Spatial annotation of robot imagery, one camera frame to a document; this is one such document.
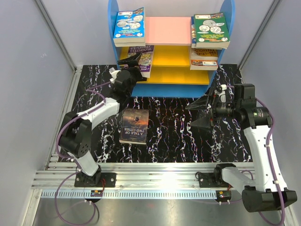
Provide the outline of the dark tale of two cities book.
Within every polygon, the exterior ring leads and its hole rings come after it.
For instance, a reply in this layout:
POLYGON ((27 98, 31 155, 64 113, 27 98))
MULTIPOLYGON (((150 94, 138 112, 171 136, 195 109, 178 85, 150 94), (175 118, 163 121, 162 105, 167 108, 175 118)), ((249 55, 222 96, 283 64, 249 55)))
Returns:
POLYGON ((149 124, 149 111, 125 109, 122 117, 120 143, 145 145, 149 124))

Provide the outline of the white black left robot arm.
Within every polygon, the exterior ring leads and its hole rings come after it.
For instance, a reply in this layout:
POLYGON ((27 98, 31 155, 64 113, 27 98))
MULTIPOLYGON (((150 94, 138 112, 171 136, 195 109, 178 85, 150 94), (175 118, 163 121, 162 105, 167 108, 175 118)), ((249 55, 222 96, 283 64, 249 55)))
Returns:
POLYGON ((55 151, 61 158, 70 159, 78 168, 77 174, 85 176, 85 182, 96 187, 104 183, 101 167, 91 154, 93 129, 107 118, 120 113, 127 106, 137 82, 145 81, 139 68, 140 53, 117 61, 123 68, 109 70, 111 85, 107 97, 95 106, 80 113, 68 112, 63 118, 55 142, 55 151))

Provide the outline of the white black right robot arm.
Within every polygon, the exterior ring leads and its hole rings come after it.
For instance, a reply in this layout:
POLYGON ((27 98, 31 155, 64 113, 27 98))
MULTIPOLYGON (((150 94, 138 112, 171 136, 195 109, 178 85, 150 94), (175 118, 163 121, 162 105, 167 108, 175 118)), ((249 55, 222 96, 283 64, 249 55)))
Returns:
POLYGON ((186 109, 205 112, 191 123, 202 130, 210 131, 221 118, 238 122, 250 147, 255 179, 241 173, 233 163, 222 163, 215 166, 213 182, 218 187, 235 188, 248 212, 284 210, 297 201, 297 194, 288 189, 278 165, 272 139, 273 117, 267 107, 257 106, 259 101, 253 84, 232 86, 234 99, 231 102, 226 100, 227 88, 227 85, 210 88, 186 109))

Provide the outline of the blue 91-storey treehouse book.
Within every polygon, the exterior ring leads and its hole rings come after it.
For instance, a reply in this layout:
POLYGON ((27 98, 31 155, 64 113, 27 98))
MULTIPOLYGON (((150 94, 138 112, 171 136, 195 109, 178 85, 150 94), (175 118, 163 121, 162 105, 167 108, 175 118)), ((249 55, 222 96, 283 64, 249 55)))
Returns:
POLYGON ((191 17, 191 47, 196 48, 196 32, 195 32, 195 25, 194 25, 194 17, 191 17))

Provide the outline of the yellow 130-storey treehouse book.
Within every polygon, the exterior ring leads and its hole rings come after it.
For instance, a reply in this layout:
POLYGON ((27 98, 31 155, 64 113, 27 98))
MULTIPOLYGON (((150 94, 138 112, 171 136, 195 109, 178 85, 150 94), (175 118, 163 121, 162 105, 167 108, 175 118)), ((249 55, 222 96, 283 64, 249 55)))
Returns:
POLYGON ((218 68, 216 49, 190 48, 190 69, 214 71, 218 68))

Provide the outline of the purple treehouse book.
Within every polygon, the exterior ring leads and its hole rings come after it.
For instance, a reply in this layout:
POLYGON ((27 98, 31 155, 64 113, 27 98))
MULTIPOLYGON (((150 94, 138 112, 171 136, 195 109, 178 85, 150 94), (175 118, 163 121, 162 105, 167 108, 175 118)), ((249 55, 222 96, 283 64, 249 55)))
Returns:
POLYGON ((153 45, 146 45, 146 46, 139 46, 139 47, 130 47, 127 52, 127 56, 131 57, 134 56, 136 53, 141 53, 141 57, 139 60, 139 67, 143 77, 150 78, 151 75, 151 67, 152 67, 152 60, 154 54, 154 46, 153 45))

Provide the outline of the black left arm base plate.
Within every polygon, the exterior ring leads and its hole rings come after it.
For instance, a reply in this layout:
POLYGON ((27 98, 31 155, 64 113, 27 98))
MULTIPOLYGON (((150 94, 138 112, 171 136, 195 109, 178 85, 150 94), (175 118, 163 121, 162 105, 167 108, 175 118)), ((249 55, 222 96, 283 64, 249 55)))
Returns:
POLYGON ((93 176, 88 176, 84 173, 76 175, 75 187, 102 187, 114 188, 116 184, 116 173, 96 173, 93 176))

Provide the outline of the light blue 26-storey book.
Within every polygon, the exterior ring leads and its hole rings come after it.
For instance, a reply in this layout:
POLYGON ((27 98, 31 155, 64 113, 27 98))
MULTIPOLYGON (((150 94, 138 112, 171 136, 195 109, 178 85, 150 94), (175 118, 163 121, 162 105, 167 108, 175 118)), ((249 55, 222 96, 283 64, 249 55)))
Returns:
POLYGON ((144 7, 117 13, 113 42, 146 44, 144 7))

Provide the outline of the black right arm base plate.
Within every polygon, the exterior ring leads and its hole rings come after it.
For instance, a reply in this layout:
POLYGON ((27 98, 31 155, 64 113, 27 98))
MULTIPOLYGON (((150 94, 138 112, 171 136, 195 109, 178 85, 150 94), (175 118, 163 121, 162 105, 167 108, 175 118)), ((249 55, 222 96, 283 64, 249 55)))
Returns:
POLYGON ((226 182, 219 182, 214 173, 196 172, 195 178, 199 183, 200 188, 229 188, 226 182))

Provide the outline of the lime green treehouse book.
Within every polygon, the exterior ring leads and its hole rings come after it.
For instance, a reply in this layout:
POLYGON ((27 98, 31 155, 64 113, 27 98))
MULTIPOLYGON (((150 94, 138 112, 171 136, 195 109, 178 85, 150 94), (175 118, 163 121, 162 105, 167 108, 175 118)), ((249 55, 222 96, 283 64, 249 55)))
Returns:
POLYGON ((145 43, 115 43, 116 47, 144 47, 145 43))

